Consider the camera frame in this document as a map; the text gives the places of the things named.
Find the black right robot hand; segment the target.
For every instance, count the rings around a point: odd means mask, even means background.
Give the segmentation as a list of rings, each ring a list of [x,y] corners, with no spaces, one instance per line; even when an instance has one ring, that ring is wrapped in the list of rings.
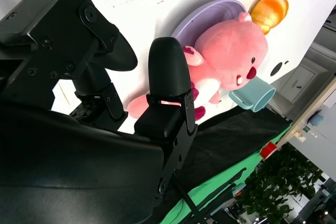
[[[22,0],[1,20],[1,223],[143,223],[191,147],[180,43],[153,41],[134,134],[108,70],[137,57],[91,0]]]

